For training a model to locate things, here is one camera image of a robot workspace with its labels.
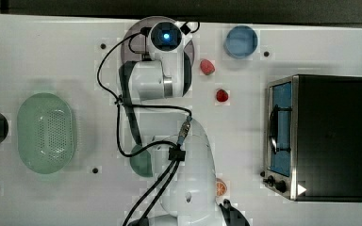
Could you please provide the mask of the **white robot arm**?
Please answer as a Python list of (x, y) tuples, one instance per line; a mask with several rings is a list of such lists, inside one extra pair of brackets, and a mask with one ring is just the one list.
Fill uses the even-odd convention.
[[(190, 109), (164, 105), (181, 98), (192, 82), (186, 48), (193, 29), (169, 20), (144, 24), (140, 59), (127, 58), (119, 69), (121, 96), (135, 143), (128, 158), (133, 170), (153, 178), (144, 197), (151, 201), (123, 226), (228, 226), (230, 208), (216, 200), (216, 171), (206, 131)], [(154, 213), (159, 204), (163, 215)]]

